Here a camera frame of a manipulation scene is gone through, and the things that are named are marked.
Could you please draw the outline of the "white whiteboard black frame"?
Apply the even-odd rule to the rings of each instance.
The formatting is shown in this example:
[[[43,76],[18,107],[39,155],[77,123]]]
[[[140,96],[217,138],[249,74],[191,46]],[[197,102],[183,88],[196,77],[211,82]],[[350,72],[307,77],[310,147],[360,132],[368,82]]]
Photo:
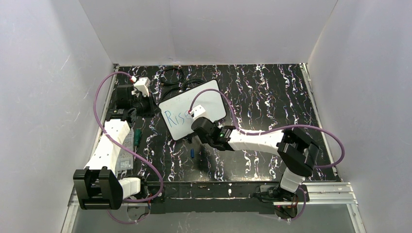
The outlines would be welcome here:
[[[213,79],[205,82],[159,104],[161,115],[173,140],[180,140],[193,133],[191,129],[193,118],[188,113],[188,110],[195,96],[205,89],[220,90],[218,81]],[[205,108],[207,116],[211,121],[221,120],[227,115],[224,100],[217,92],[207,91],[202,93],[196,98],[194,103],[195,106],[199,104]]]

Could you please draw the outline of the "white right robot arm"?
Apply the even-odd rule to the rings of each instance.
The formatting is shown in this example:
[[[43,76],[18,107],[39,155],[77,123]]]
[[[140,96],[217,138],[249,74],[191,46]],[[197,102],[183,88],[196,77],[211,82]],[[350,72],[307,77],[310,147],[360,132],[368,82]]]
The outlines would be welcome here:
[[[280,156],[286,165],[278,192],[295,193],[305,178],[312,176],[319,154],[318,144],[298,127],[280,131],[238,130],[234,126],[219,127],[206,117],[196,119],[191,129],[201,142],[220,150],[253,150]]]

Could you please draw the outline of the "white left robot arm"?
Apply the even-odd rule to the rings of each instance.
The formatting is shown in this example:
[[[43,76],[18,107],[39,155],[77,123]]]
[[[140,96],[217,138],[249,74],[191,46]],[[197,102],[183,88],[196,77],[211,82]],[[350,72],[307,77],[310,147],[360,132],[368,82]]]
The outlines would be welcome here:
[[[141,191],[140,178],[118,180],[116,165],[123,144],[137,117],[154,116],[155,104],[148,84],[125,84],[116,89],[116,103],[107,111],[104,132],[85,168],[75,170],[74,187],[83,210],[120,208]]]

